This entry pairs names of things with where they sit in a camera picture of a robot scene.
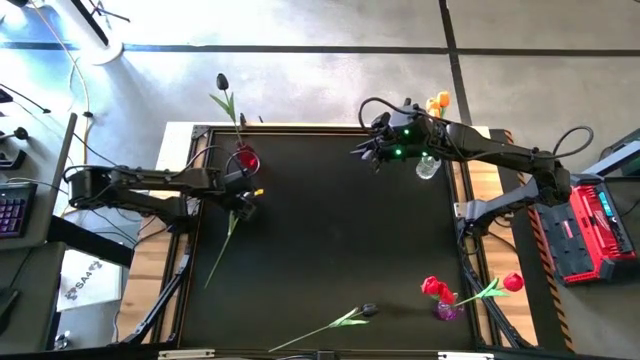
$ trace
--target black table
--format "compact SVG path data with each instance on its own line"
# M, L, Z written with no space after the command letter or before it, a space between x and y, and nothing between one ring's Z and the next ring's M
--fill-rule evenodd
M419 287L437 275L463 289L444 166L430 181L415 176L416 160L386 164L374 175L348 156L365 140L348 132L245 139L260 155L255 180L265 195L256 217L238 225L207 289L228 218L204 206L181 347L267 350L374 302L381 312L370 324L332 329L287 349L474 348L475 315L436 320L433 300ZM217 133L213 141L235 146L232 134ZM226 158L215 150L212 164Z
M0 353L38 352L50 345L65 249L63 243L47 243L0 251L0 287L13 281L12 287L20 291L9 325L0 334Z

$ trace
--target concrete floor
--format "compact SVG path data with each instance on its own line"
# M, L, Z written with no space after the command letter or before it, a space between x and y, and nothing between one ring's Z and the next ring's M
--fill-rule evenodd
M200 0L188 7L151 0L103 3L132 19L130 24L109 19L114 36L126 44L447 46L437 0ZM448 3L458 47L640 49L640 4L633 0ZM73 41L55 12L43 11L63 39ZM0 41L54 39L33 10L10 9L0 23ZM517 143L543 149L551 149L570 127L591 126L593 144L563 159L574 172L640 123L640 57L461 56L460 61L474 125L510 129ZM216 92L218 72L227 74L238 110L266 122L355 123L358 105L369 96L397 103L409 96L423 103L443 89L454 93L447 55L129 51L101 67L81 58L80 67L96 115L91 146L117 163L143 167L155 165L166 122L226 120L208 97ZM72 96L73 109L83 111L79 83L74 82L73 93L68 90L71 65L62 51L0 49L0 69L10 69L0 73L0 81L58 115L66 114ZM365 116L380 110L372 105ZM459 120L455 101L447 117ZM563 148L578 146L582 136L571 136ZM117 225L127 223L108 215ZM98 220L84 224L104 226ZM621 324L612 315L615 309L593 305L588 289L563 293L578 352L637 357L640 319ZM630 306L631 299L640 300L638 286L624 293ZM84 324L83 316L75 321Z

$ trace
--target purple keyboard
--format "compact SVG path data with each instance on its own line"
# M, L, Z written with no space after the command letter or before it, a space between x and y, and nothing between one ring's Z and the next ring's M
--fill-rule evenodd
M37 188L32 183L0 184L0 239L24 235Z

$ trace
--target purple vase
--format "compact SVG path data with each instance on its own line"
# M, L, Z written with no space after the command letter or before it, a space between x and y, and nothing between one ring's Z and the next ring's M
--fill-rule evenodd
M433 315L439 320L450 321L458 317L458 314L464 312L464 306L453 307L445 304L442 301L438 301L435 308L433 308Z

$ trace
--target red power station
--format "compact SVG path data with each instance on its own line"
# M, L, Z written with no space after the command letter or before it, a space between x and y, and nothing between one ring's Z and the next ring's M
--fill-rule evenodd
M556 278L565 285L611 280L638 267L605 179L573 175L569 203L536 205Z

